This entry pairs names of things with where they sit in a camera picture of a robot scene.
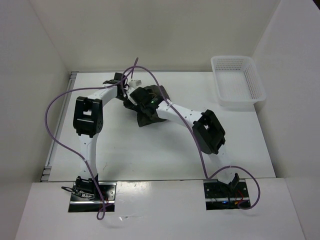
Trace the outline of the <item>aluminium table edge rail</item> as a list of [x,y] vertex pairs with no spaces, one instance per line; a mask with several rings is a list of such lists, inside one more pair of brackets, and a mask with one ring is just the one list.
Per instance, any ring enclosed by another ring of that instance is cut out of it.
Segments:
[[[41,183],[48,183],[49,182],[49,178],[50,178],[50,174],[51,174],[52,166],[53,166],[53,162],[54,162],[53,155],[55,155],[55,152],[56,152],[58,146],[60,146],[59,137],[60,137],[61,131],[62,131],[61,125],[64,123],[64,119],[65,119],[65,115],[66,115],[66,106],[69,104],[69,101],[70,101],[69,94],[72,92],[72,89],[74,87],[78,73],[79,73],[79,71],[72,71],[70,73],[69,79],[68,79],[68,84],[66,87],[66,91],[55,96],[49,102],[48,106],[46,107],[46,110],[44,113],[44,126],[45,126],[46,132],[48,133],[49,137],[51,138],[51,145],[49,148],[49,152],[47,154],[46,162],[44,164],[44,167],[43,167],[43,170],[41,173],[41,178],[40,178]],[[56,101],[59,101],[60,98],[62,98],[62,104],[61,104],[59,116],[57,119],[56,127],[55,127],[54,131],[52,132],[49,127],[49,124],[48,124],[49,111],[50,111],[50,108],[53,106],[53,104]]]

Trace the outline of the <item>white perforated plastic basket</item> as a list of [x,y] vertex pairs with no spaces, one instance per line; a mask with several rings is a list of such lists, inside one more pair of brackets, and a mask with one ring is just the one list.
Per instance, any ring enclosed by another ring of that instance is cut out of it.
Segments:
[[249,56],[220,55],[210,59],[218,103],[246,108],[266,100],[254,60]]

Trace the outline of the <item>dark olive green shorts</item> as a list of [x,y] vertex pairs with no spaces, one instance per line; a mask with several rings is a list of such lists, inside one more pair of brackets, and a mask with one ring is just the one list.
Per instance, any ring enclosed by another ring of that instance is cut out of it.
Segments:
[[136,104],[132,103],[128,97],[125,97],[123,99],[123,106],[137,112],[137,123],[139,127],[166,121],[156,113],[156,108],[159,103],[164,99],[170,100],[163,85],[138,87],[133,90],[132,94],[132,98]]

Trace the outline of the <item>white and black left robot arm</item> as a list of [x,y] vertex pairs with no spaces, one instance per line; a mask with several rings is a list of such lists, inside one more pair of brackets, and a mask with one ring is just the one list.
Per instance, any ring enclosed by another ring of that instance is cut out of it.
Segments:
[[83,163],[75,181],[76,193],[85,198],[98,199],[99,183],[96,165],[96,150],[99,133],[103,129],[103,108],[112,99],[124,99],[122,90],[123,74],[115,73],[112,80],[88,96],[79,96],[75,101],[73,128],[80,141],[80,155]]

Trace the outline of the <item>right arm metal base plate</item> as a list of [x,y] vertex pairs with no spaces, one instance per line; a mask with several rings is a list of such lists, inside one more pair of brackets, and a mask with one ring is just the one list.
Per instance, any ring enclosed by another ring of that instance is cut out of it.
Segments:
[[218,181],[204,181],[204,197],[207,211],[213,210],[234,210],[251,207],[247,184],[241,180],[233,191],[228,191]]

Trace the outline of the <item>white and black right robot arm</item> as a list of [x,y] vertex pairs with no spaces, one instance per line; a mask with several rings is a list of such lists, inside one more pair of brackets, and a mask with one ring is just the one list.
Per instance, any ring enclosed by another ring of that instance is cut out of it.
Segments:
[[194,111],[174,104],[151,86],[130,87],[126,97],[128,102],[124,105],[137,112],[139,127],[165,121],[179,124],[191,130],[196,146],[220,169],[231,165],[225,147],[226,132],[213,111]]

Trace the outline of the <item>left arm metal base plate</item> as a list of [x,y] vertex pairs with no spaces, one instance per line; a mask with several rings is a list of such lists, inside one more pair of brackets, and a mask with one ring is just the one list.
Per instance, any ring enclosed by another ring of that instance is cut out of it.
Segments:
[[[106,205],[105,211],[114,212],[117,183],[99,182],[99,188]],[[93,195],[83,191],[76,191],[76,184],[72,188],[69,187],[68,191],[71,192],[68,207],[69,213],[97,213],[103,207],[103,202],[98,193]]]

